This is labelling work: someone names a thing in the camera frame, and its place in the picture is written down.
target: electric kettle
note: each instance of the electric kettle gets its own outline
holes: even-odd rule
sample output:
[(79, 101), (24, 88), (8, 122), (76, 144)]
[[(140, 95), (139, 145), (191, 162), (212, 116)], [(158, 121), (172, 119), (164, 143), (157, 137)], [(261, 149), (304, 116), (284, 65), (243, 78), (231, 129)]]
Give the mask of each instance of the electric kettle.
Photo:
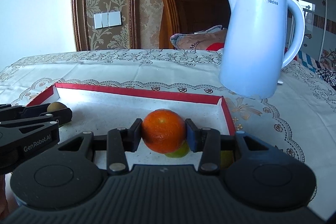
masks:
[[(219, 80), (229, 90), (253, 99), (271, 97), (281, 69), (300, 50), (305, 17), (296, 0), (228, 0), (231, 17)], [(293, 41), (284, 54), (287, 8), (294, 16)]]

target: wall switch panel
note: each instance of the wall switch panel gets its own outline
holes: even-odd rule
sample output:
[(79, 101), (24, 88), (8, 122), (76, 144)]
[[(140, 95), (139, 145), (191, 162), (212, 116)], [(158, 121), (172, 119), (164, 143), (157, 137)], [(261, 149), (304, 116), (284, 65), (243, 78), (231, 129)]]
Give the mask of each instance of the wall switch panel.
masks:
[(120, 12), (109, 12), (108, 13), (109, 26), (121, 25), (121, 13)]
[(93, 20), (94, 20), (94, 28), (99, 29), (102, 28), (102, 23), (101, 23), (101, 14), (94, 14), (93, 15)]
[(102, 13), (101, 14), (101, 23), (103, 25), (103, 28), (109, 26), (109, 21), (107, 19), (107, 13)]
[(93, 19), (95, 29), (121, 25), (120, 12), (94, 14)]

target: green fruit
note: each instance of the green fruit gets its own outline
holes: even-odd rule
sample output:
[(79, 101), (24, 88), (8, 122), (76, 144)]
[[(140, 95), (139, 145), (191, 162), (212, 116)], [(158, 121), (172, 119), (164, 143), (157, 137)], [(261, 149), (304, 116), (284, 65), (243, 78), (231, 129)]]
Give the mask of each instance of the green fruit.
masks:
[(168, 158), (183, 158), (185, 155), (189, 153), (189, 145), (187, 141), (184, 141), (182, 146), (176, 150), (175, 152), (172, 153), (167, 153), (165, 154)]
[(229, 168), (233, 164), (233, 152), (232, 151), (221, 151), (220, 152), (220, 168)]
[(61, 110), (65, 108), (67, 108), (65, 104), (62, 104), (60, 102), (53, 102), (50, 105), (48, 105), (47, 112), (52, 112), (52, 111)]

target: tablecloth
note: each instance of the tablecloth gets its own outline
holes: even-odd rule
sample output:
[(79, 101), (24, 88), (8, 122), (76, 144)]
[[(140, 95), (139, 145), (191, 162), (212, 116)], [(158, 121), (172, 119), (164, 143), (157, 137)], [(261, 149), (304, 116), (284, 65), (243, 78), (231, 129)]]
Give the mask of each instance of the tablecloth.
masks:
[(254, 100), (218, 80), (221, 50), (101, 50), (23, 58), (0, 72), (0, 103), (26, 105), (55, 82), (224, 96), (244, 130), (310, 166), (317, 188), (309, 204), (327, 219), (336, 210), (336, 93), (293, 60), (273, 97)]

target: midea logo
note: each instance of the midea logo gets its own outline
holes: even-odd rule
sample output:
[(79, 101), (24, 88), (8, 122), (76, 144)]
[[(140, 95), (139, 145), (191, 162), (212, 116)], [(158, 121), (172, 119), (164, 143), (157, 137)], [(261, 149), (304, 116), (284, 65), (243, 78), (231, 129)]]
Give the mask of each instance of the midea logo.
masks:
[(273, 3), (278, 5), (278, 3), (275, 0), (264, 0), (266, 3)]

